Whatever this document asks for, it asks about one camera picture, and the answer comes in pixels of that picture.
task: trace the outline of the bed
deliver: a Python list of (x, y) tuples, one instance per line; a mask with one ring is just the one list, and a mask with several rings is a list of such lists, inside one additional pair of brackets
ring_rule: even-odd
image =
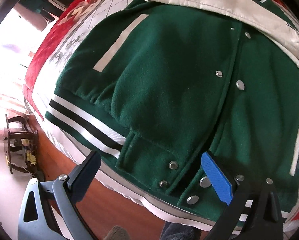
[[(90, 150), (49, 122), (44, 114), (52, 98), (56, 80), (78, 45), (101, 20), (123, 10), (131, 1), (133, 0), (75, 0), (46, 36), (26, 73), (23, 94), (28, 110), (35, 115), (41, 128), (57, 149), (76, 164), (82, 163)], [(210, 231), (215, 224), (214, 221), (172, 206), (146, 193), (115, 173), (104, 162), (96, 174), (96, 179), (105, 187), (146, 207), (165, 221), (186, 224), (205, 231)], [(294, 208), (290, 213), (285, 212), (283, 217), (286, 219), (285, 234), (291, 235), (299, 226), (299, 195)], [(242, 215), (241, 220), (244, 219), (246, 220), (246, 216)], [(237, 227), (233, 233), (239, 232), (240, 227)]]

